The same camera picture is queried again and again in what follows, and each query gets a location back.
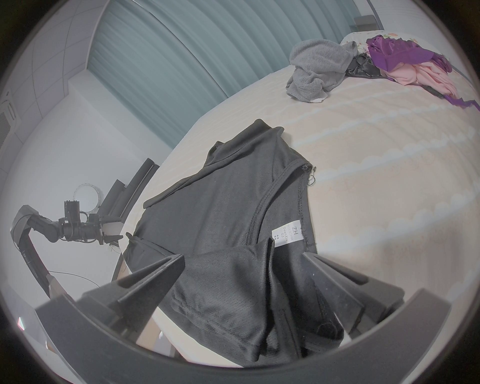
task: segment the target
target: gray towel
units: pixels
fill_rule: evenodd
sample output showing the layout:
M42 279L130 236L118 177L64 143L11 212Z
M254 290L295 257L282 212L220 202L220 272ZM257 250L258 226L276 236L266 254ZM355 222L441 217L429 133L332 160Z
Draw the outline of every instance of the gray towel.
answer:
M357 43L339 45L329 40L305 40L290 53L295 71L287 82L287 94L300 101L318 103L338 86L345 77L352 59L357 55Z

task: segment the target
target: beige bed sheet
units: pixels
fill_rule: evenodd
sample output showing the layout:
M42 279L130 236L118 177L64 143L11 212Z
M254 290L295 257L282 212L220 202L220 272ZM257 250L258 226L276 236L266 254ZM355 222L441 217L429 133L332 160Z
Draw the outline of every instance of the beige bed sheet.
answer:
M454 300L480 270L480 112L385 79L346 78L322 103L302 103L285 93L293 69L201 117L150 180L123 234L134 231L143 201L199 171L216 141L260 118L284 127L285 141L316 167L308 197L320 254L402 287L406 299L425 287ZM461 75L451 77L465 100L479 100ZM155 316L173 345L196 351L186 351L188 360L231 365L185 340L160 310Z

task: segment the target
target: pillow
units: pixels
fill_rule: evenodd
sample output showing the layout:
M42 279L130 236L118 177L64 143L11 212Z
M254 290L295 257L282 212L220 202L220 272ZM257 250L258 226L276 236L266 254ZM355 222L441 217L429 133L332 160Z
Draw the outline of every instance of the pillow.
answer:
M427 43L425 40L413 36L411 34L405 33L405 32L390 32L390 31L385 31L385 30L379 30L379 31L365 31L365 32L352 32L348 35L346 35L342 42L340 43L341 45L345 43L349 43L351 41L355 41L358 46L359 53L368 53L368 45L366 43L367 39L370 39L372 37L375 37L377 35L382 35L383 37L387 38L392 38L392 39L403 39L403 40L413 40L415 43L417 43L419 46L422 48L428 49L432 52L440 53L443 55L440 50L435 48L433 45L430 43Z

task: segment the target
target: curtain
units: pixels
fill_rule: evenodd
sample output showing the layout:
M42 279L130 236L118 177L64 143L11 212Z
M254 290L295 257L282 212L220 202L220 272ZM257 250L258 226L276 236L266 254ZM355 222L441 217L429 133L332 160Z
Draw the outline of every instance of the curtain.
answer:
M340 42L353 0L111 0L88 69L172 148L206 112L288 65L296 43Z

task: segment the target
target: ceiling air conditioner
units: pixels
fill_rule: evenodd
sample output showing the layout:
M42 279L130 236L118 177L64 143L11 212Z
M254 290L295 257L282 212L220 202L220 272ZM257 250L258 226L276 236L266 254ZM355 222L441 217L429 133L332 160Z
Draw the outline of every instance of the ceiling air conditioner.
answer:
M15 129L21 123L11 95L10 91L6 91L0 98L0 157L5 152L11 136L15 134Z

